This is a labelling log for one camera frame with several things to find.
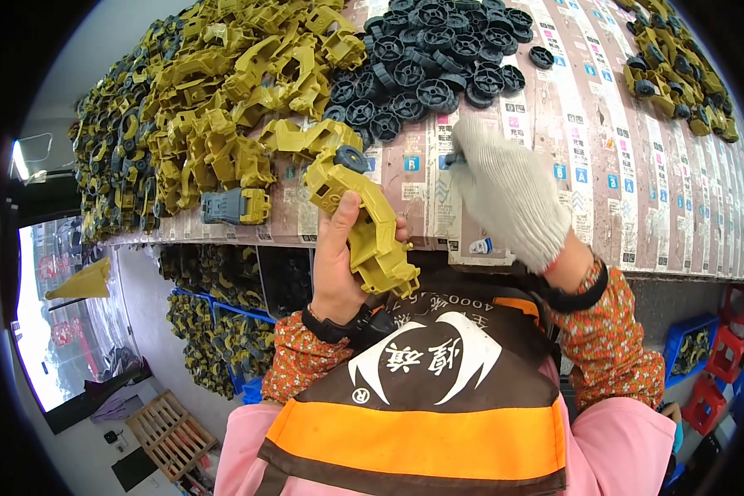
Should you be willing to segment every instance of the gloved hand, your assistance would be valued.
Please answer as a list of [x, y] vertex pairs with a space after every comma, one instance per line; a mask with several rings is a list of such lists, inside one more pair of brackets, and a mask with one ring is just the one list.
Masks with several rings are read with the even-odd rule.
[[537, 155], [486, 129], [479, 119], [462, 119], [452, 129], [455, 151], [466, 163], [451, 165], [466, 209], [493, 238], [536, 273], [555, 262], [570, 231], [570, 213], [559, 204], [551, 171]]

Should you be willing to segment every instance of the floral sleeve cover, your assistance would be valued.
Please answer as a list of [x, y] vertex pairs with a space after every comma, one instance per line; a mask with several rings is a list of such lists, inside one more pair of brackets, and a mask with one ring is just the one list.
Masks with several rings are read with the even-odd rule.
[[[615, 396], [634, 398], [652, 409], [664, 395], [664, 358], [642, 348], [642, 324], [634, 320], [634, 293], [617, 267], [608, 269], [606, 290], [592, 308], [573, 313], [549, 309], [563, 331], [560, 345], [575, 365], [569, 381], [581, 412]], [[585, 275], [578, 293], [601, 273], [601, 261]]]
[[343, 338], [336, 344], [317, 339], [300, 320], [300, 312], [275, 325], [275, 357], [262, 380], [262, 397], [286, 403], [353, 354]]

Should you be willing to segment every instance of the pile of toy parts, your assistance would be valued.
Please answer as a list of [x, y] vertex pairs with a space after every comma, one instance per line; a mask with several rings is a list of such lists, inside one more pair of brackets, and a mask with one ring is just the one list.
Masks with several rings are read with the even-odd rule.
[[152, 23], [79, 102], [69, 130], [84, 238], [150, 232], [202, 193], [238, 187], [246, 223], [264, 222], [269, 197], [251, 193], [276, 179], [269, 150], [248, 133], [266, 114], [322, 119], [331, 69], [367, 58], [343, 7], [204, 0]]
[[253, 247], [169, 244], [160, 253], [160, 275], [177, 284], [167, 320], [193, 381], [228, 399], [236, 377], [260, 377], [273, 361], [273, 325], [212, 305], [210, 298], [242, 310], [265, 310]]
[[[391, 0], [364, 30], [367, 61], [332, 73], [325, 117], [349, 124], [365, 148], [395, 139], [402, 122], [455, 112], [461, 93], [485, 109], [496, 95], [525, 87], [518, 68], [501, 63], [532, 41], [532, 17], [500, 0]], [[529, 58], [542, 69], [554, 64], [543, 47]]]
[[664, 0], [615, 1], [635, 10], [636, 21], [627, 27], [641, 52], [623, 68], [631, 95], [654, 103], [669, 118], [686, 120], [697, 136], [714, 132], [735, 143], [739, 135], [727, 90], [672, 6]]

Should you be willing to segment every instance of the black watch strap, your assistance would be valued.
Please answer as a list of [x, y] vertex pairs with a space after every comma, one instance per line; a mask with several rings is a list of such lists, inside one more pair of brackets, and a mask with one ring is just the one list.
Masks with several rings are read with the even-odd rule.
[[322, 322], [318, 321], [308, 309], [308, 305], [303, 309], [303, 314], [300, 316], [300, 321], [303, 325], [311, 331], [318, 340], [336, 344], [342, 340], [343, 337], [349, 337], [352, 339], [353, 336], [358, 334], [361, 329], [367, 326], [370, 319], [370, 308], [366, 305], [361, 305], [361, 309], [347, 324], [339, 325], [331, 321], [331, 319], [325, 319]]
[[609, 271], [601, 261], [601, 272], [598, 280], [584, 293], [568, 294], [558, 288], [551, 288], [545, 295], [546, 303], [556, 312], [573, 313], [587, 310], [595, 306], [604, 295], [609, 283]]

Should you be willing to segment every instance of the white logo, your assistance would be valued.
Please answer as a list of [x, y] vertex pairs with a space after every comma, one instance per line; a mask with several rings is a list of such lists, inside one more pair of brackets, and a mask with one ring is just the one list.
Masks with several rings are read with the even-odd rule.
[[[445, 314], [438, 317], [436, 319], [436, 322], [446, 322], [457, 329], [460, 333], [460, 340], [463, 343], [463, 356], [460, 360], [460, 369], [458, 371], [457, 380], [452, 388], [446, 393], [446, 396], [444, 396], [439, 402], [436, 403], [436, 405], [441, 405], [448, 402], [453, 396], [455, 396], [464, 387], [466, 387], [466, 384], [471, 381], [471, 377], [474, 376], [477, 371], [482, 369], [479, 379], [475, 384], [476, 389], [486, 378], [486, 375], [488, 375], [490, 369], [494, 367], [494, 364], [499, 359], [499, 355], [501, 354], [501, 346], [496, 341], [494, 341], [492, 337], [488, 336], [485, 331], [480, 329], [479, 326], [476, 325], [476, 323], [469, 320], [469, 318], [462, 313], [446, 312]], [[350, 372], [350, 379], [353, 381], [353, 386], [355, 385], [355, 372], [360, 372], [361, 376], [372, 388], [372, 391], [374, 391], [377, 396], [381, 400], [383, 400], [384, 403], [390, 405], [388, 399], [386, 398], [386, 394], [383, 392], [383, 386], [380, 382], [380, 375], [377, 373], [377, 364], [380, 362], [381, 355], [384, 351], [386, 351], [386, 347], [389, 345], [389, 343], [392, 343], [392, 341], [394, 341], [400, 334], [418, 327], [426, 326], [423, 324], [419, 324], [418, 322], [408, 322], [396, 331], [389, 334], [389, 337], [387, 339], [379, 341], [375, 346], [367, 349], [366, 352], [363, 352], [353, 360], [350, 360], [347, 363], [347, 371]], [[454, 358], [454, 349], [452, 349], [451, 354]], [[361, 390], [364, 390], [367, 393], [367, 400], [369, 399], [369, 392], [364, 388], [358, 388], [353, 393], [353, 401], [355, 401], [356, 403], [360, 402], [356, 400], [355, 395]]]
[[366, 387], [359, 387], [357, 390], [353, 391], [353, 401], [359, 405], [363, 405], [369, 400], [370, 392]]

